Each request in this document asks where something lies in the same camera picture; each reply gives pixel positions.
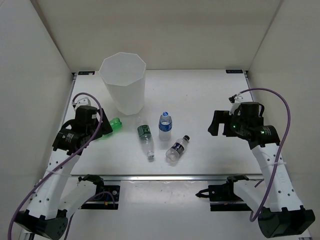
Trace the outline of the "clear bottle blue cap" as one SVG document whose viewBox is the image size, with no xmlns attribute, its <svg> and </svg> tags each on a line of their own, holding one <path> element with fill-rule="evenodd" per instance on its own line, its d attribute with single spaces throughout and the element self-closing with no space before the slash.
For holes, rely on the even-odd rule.
<svg viewBox="0 0 320 240">
<path fill-rule="evenodd" d="M 159 118 L 158 129 L 159 129 L 159 139 L 161 141 L 168 141 L 171 138 L 173 121 L 171 115 L 165 111 Z"/>
</svg>

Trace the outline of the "clear bottle black cap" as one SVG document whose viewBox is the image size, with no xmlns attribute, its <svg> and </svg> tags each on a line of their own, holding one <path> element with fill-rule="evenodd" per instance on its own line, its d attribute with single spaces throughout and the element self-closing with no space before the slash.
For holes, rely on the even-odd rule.
<svg viewBox="0 0 320 240">
<path fill-rule="evenodd" d="M 175 143 L 165 153 L 165 158 L 169 162 L 178 161 L 187 149 L 190 137 L 188 135 L 183 136 L 175 141 Z"/>
</svg>

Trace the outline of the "clear bottle green label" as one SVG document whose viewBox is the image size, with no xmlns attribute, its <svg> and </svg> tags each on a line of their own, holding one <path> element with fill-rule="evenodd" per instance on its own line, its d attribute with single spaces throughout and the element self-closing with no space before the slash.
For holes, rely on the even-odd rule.
<svg viewBox="0 0 320 240">
<path fill-rule="evenodd" d="M 152 161 L 155 157 L 154 141 L 148 121 L 139 116 L 137 118 L 136 130 L 143 153 L 148 160 Z"/>
</svg>

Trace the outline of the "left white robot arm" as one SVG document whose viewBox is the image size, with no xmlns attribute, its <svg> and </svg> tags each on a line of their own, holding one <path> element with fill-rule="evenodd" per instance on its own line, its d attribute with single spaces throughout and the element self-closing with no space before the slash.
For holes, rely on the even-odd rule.
<svg viewBox="0 0 320 240">
<path fill-rule="evenodd" d="M 71 170 L 83 150 L 91 141 L 112 131 L 102 108 L 79 106 L 75 110 L 75 117 L 61 126 L 54 139 L 46 173 L 27 195 L 33 199 L 26 210 L 16 210 L 11 222 L 49 240 L 61 239 L 75 211 L 87 199 L 100 200 L 105 194 L 102 178 L 87 174 L 80 178 L 80 186 L 66 197 L 61 197 Z"/>
</svg>

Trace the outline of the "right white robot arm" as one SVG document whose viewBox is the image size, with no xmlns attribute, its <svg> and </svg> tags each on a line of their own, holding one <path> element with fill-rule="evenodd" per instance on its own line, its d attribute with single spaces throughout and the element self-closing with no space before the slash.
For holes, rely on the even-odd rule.
<svg viewBox="0 0 320 240">
<path fill-rule="evenodd" d="M 267 196 L 246 175 L 228 176 L 224 184 L 209 185 L 196 196 L 208 198 L 212 204 L 243 201 L 257 216 L 266 238 L 300 235 L 316 217 L 313 210 L 305 209 L 292 186 L 281 156 L 280 138 L 274 126 L 264 124 L 264 109 L 258 102 L 242 102 L 234 103 L 230 111 L 215 110 L 208 132 L 217 136 L 223 124 L 224 136 L 248 142 L 262 172 Z"/>
</svg>

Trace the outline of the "green plastic bottle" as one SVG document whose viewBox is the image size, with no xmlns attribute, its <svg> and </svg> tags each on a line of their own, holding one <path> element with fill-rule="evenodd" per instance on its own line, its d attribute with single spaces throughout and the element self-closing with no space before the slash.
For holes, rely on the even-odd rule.
<svg viewBox="0 0 320 240">
<path fill-rule="evenodd" d="M 97 141 L 104 140 L 115 135 L 116 133 L 120 132 L 120 130 L 123 127 L 123 124 L 118 117 L 115 117 L 112 120 L 110 120 L 109 124 L 112 128 L 112 131 L 109 131 L 108 129 L 105 129 L 101 126 L 99 132 L 96 135 Z"/>
</svg>

